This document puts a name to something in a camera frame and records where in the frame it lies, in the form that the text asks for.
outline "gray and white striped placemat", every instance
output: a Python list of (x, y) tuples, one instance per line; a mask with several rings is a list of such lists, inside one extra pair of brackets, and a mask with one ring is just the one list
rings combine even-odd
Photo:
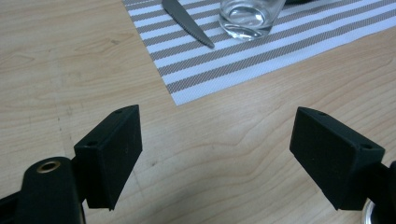
[(318, 0), (286, 6), (270, 35), (243, 42), (220, 28), (219, 0), (180, 0), (215, 43), (203, 46), (162, 0), (123, 0), (177, 105), (396, 26), (395, 0)]

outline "knife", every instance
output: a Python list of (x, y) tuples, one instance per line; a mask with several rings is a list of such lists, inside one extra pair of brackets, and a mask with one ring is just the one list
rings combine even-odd
[(177, 0), (163, 0), (163, 9), (190, 35), (211, 49), (215, 47), (204, 31)]

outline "table surface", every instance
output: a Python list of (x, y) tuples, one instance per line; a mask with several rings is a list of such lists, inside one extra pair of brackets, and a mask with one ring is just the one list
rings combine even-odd
[(298, 106), (396, 160), (396, 28), (176, 106), (121, 0), (3, 0), (0, 197), (110, 112), (140, 105), (143, 152), (115, 211), (88, 223), (360, 223), (289, 150)]

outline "glass of water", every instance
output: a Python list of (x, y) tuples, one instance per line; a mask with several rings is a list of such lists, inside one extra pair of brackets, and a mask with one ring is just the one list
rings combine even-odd
[(267, 36), (286, 0), (221, 0), (219, 23), (232, 37)]

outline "metal ring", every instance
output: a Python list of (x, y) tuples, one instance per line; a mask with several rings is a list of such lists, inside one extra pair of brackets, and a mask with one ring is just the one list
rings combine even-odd
[(372, 224), (371, 216), (372, 216), (374, 207), (375, 207), (375, 204), (372, 201), (367, 200), (366, 205), (364, 205), (364, 208), (362, 211), (363, 217), (361, 219), (361, 224)]
[(60, 165), (61, 163), (59, 161), (47, 161), (37, 168), (37, 172), (40, 174), (46, 174), (58, 169)]

